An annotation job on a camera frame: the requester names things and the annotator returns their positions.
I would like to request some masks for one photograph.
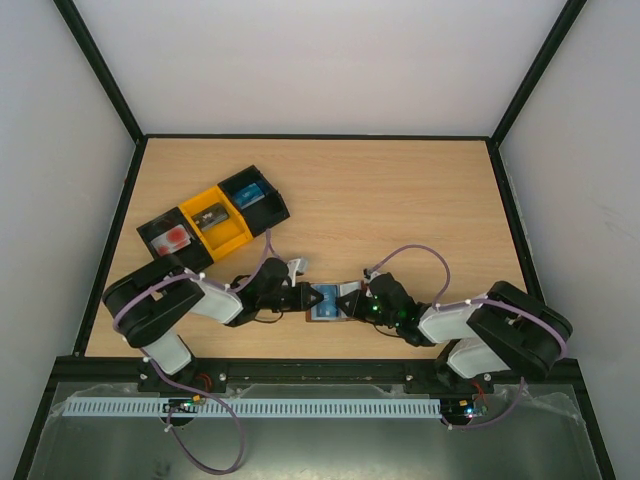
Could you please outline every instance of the wooden table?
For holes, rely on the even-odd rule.
[[[273,243],[285,259],[309,259],[304,280],[360,279],[363,268],[395,248],[423,243],[451,266],[445,302],[477,295],[496,280],[524,288],[484,142],[419,140],[150,139],[107,285],[151,260],[136,227],[251,164],[287,203],[291,218],[273,229]],[[250,273],[263,246],[260,236],[206,273],[224,282]],[[425,302],[445,278],[422,250],[403,252],[383,271]],[[139,355],[111,322],[101,305],[86,354]],[[356,321],[307,323],[303,313],[239,328],[190,314],[176,330],[201,357],[415,359],[435,358],[442,348],[414,348]]]

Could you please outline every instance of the black metal edge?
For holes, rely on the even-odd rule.
[[[58,357],[53,366],[47,389],[55,388],[60,381],[74,382],[131,382],[139,376],[140,357]],[[362,383],[393,381],[405,383],[407,372],[416,368],[431,370],[435,359],[251,359],[251,358],[198,358],[199,368],[224,365],[224,373],[231,379],[288,381],[314,383],[323,376],[332,378],[360,377]],[[501,384],[517,384],[520,376],[513,372],[496,372],[493,381]],[[585,393],[586,386],[578,361],[566,358],[556,362],[549,376],[542,382],[532,384],[572,385],[577,393]]]
[[[91,335],[91,329],[100,306],[100,300],[102,292],[104,291],[105,284],[107,283],[107,276],[109,275],[109,269],[111,268],[111,262],[113,255],[118,245],[118,239],[120,238],[120,231],[124,224],[124,219],[127,215],[127,209],[129,208],[129,201],[133,194],[133,187],[140,171],[140,165],[142,164],[142,158],[144,157],[144,151],[147,146],[147,138],[143,137],[141,141],[137,142],[136,149],[133,152],[131,159],[131,165],[127,172],[127,177],[124,181],[122,193],[120,194],[120,200],[116,207],[116,212],[111,222],[111,228],[107,235],[107,241],[100,258],[100,264],[98,265],[98,271],[96,273],[93,286],[91,287],[91,293],[89,294],[89,300],[87,302],[87,308],[85,309],[80,323],[80,329],[76,337],[76,342],[73,347],[73,353],[75,356],[84,355],[89,343],[89,337]]]
[[[486,141],[486,135],[341,135],[282,133],[150,133],[149,138],[237,139],[237,140],[449,140]]]
[[[142,130],[133,116],[129,105],[127,105],[127,101],[122,95],[120,87],[118,87],[118,84],[113,78],[107,63],[104,61],[96,42],[93,40],[73,0],[53,0],[53,2],[58,7],[62,18],[64,18],[64,21],[67,23],[69,30],[71,30],[78,46],[96,74],[96,77],[98,77],[102,88],[104,88],[109,100],[111,100],[113,108],[116,109],[129,135],[131,135],[134,142],[141,141],[143,136]]]
[[[498,123],[495,132],[491,136],[496,146],[499,147],[507,136],[507,133],[509,133],[520,111],[525,103],[527,103],[531,93],[536,88],[549,63],[551,63],[551,59],[558,51],[567,33],[569,33],[571,26],[578,18],[585,3],[587,3],[587,0],[567,0],[567,3],[565,3],[542,47],[540,47],[536,58],[524,76],[522,83],[518,87],[518,90],[516,90],[507,110],[504,112],[500,123]]]
[[[533,265],[533,259],[531,258],[531,251],[529,250],[529,242],[522,228],[522,221],[520,219],[520,213],[516,207],[516,203],[513,197],[513,191],[509,183],[509,178],[504,168],[502,156],[497,145],[492,141],[487,141],[487,151],[489,152],[489,158],[491,159],[491,166],[493,167],[493,173],[496,177],[496,183],[498,184],[498,191],[500,192],[500,198],[502,199],[502,207],[507,217],[507,223],[509,224],[509,230],[511,230],[511,238],[513,239],[513,245],[518,256],[518,262],[520,263],[520,270],[522,270],[522,277],[524,284],[527,287],[527,292],[536,299],[544,302],[544,295],[542,294],[542,288],[540,287],[540,281],[536,274],[535,266]]]
[[[604,439],[602,438],[600,426],[598,425],[596,414],[593,411],[589,394],[585,389],[584,392],[576,393],[576,397],[578,398],[580,413],[587,426],[587,433],[589,434],[593,453],[596,457],[598,468],[600,469],[600,475],[602,475],[604,480],[615,480],[616,474],[613,470],[607,447],[604,444]]]

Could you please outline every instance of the clear plastic panel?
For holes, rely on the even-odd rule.
[[[135,385],[61,384],[70,395],[138,396]],[[490,417],[517,386],[488,395]],[[243,398],[415,398],[388,386],[233,386]],[[30,479],[205,479],[158,418],[64,417],[52,409]],[[511,416],[474,431],[448,431],[435,419],[244,419],[248,449],[240,479],[598,479],[586,426],[570,386],[531,386]],[[181,437],[202,462],[231,464],[238,448],[227,418],[196,418]]]

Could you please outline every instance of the red object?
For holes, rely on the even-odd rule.
[[[171,243],[182,243],[188,239],[187,232],[183,226],[173,227],[167,232],[167,241]]]

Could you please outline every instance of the purple cable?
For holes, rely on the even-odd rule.
[[[269,242],[269,251],[271,252],[271,255],[276,257],[278,260],[282,260],[282,257],[278,255],[278,252],[276,252],[275,249],[273,248],[273,245],[271,244],[271,238],[269,238],[268,242]]]
[[[427,247],[426,245],[419,245],[419,244],[409,244],[409,245],[405,245],[404,247],[400,247],[396,250],[394,250],[393,252],[391,252],[389,255],[387,255],[380,263],[378,263],[376,266],[369,268],[367,271],[369,273],[373,273],[376,270],[378,270],[381,266],[383,266],[385,263],[387,263],[389,260],[391,260],[393,257],[395,257],[397,254],[399,254],[400,252],[403,252],[405,250],[408,250],[410,248],[419,248],[421,250],[426,250],[427,252],[435,255],[438,260],[440,260],[440,263],[442,263],[442,265],[444,266],[444,271],[447,274],[447,279],[444,282],[443,287],[440,289],[440,291],[436,294],[436,296],[433,299],[433,305],[435,305],[436,303],[438,303],[438,300],[440,300],[440,297],[442,297],[442,295],[444,295],[444,292],[447,291],[447,288],[449,288],[449,283],[451,283],[451,270],[449,269],[449,264],[447,263],[447,261],[444,259],[444,257],[442,255],[440,255],[436,250],[434,250],[431,247]]]
[[[182,385],[181,383],[174,382],[173,380],[171,380],[169,377],[165,375],[165,373],[162,371],[160,366],[155,362],[155,360],[150,358],[149,361],[153,369],[158,374],[158,377],[160,377],[162,381],[167,385],[171,385],[174,388],[179,388],[180,390],[184,390],[185,392],[191,392],[197,395],[202,395],[203,397],[209,398],[214,402],[218,403],[222,408],[224,408],[229,413],[229,415],[231,415],[231,418],[233,418],[233,421],[235,422],[236,427],[238,429],[238,433],[240,434],[240,450],[238,451],[238,456],[236,457],[235,462],[233,462],[233,465],[231,465],[229,468],[225,470],[219,470],[217,468],[211,468],[205,465],[196,457],[194,457],[193,454],[187,448],[187,446],[183,443],[182,439],[178,436],[178,433],[175,431],[175,429],[171,427],[169,431],[173,434],[173,438],[176,439],[176,442],[178,442],[180,449],[184,452],[187,459],[197,468],[199,468],[203,472],[208,473],[210,475],[226,475],[227,473],[232,473],[238,470],[240,468],[240,462],[242,462],[242,457],[244,456],[244,450],[246,448],[247,441],[246,441],[246,434],[245,434],[244,428],[242,427],[242,423],[240,422],[238,415],[236,415],[236,412],[234,412],[233,409],[224,400],[222,400],[222,398],[220,398],[214,393],[205,392],[204,390],[199,390],[197,388],[189,387],[187,385]],[[169,410],[169,413],[167,414],[167,420],[166,420],[167,426],[171,425],[171,417],[174,413],[175,413],[175,409]]]
[[[451,428],[452,430],[474,430],[477,428],[485,428],[491,425],[495,425],[499,421],[504,420],[505,417],[509,416],[509,414],[513,412],[514,408],[516,408],[516,405],[518,404],[518,402],[520,401],[520,398],[522,397],[524,386],[525,386],[524,377],[520,377],[520,388],[518,388],[518,393],[516,394],[516,398],[513,399],[513,402],[511,402],[511,405],[509,405],[509,407],[504,412],[502,412],[496,418],[489,420],[488,422],[477,423],[474,425],[451,425],[449,422],[447,422],[446,418],[442,417],[442,423],[444,423],[447,427]]]
[[[530,322],[535,323],[544,331],[546,331],[549,335],[551,335],[556,342],[558,342],[558,346],[560,347],[560,359],[565,358],[567,356],[567,342],[565,342],[564,338],[560,336],[558,332],[556,332],[553,328],[551,328],[547,323],[540,320],[538,317],[531,315],[529,312],[522,310],[521,308],[514,307],[513,305],[509,305],[508,303],[499,302],[497,300],[492,300],[490,298],[472,298],[470,300],[472,305],[491,305],[493,307],[501,308],[502,310],[506,310],[508,312],[515,313],[516,315],[520,315],[523,318],[526,318]],[[466,305],[465,302],[451,303],[449,305],[441,305],[438,308],[438,311],[442,312],[443,310],[449,310],[452,308],[461,307]]]

